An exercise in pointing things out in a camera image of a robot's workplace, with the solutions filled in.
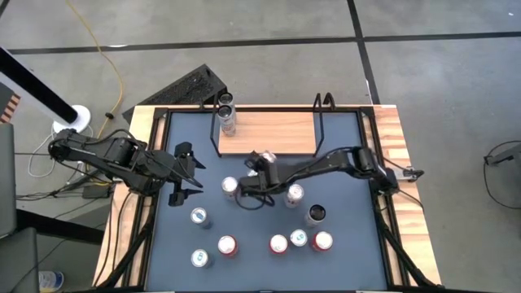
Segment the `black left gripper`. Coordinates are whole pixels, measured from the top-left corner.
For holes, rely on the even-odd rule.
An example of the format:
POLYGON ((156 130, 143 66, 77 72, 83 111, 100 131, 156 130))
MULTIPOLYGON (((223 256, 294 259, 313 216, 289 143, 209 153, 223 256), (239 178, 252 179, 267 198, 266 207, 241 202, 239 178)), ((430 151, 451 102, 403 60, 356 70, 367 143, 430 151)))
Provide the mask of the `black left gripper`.
POLYGON ((173 193, 169 195, 169 206, 182 206, 190 195, 202 193, 201 190, 182 189, 182 182, 195 185, 195 169, 206 169, 194 156, 192 144, 182 142, 174 148, 173 158, 167 163, 167 182, 173 183, 173 193))

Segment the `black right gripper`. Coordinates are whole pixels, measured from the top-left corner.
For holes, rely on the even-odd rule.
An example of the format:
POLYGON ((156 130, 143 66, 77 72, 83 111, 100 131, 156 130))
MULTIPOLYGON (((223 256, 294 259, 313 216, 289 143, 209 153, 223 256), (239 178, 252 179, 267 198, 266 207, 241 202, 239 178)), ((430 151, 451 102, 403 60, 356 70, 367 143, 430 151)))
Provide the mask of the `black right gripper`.
POLYGON ((257 172, 257 175, 239 178, 239 188, 243 194, 279 194, 287 188, 286 178, 282 176, 275 162, 268 162, 267 165, 259 170, 261 156, 256 151, 252 151, 249 154, 244 160, 244 164, 249 169, 257 172))

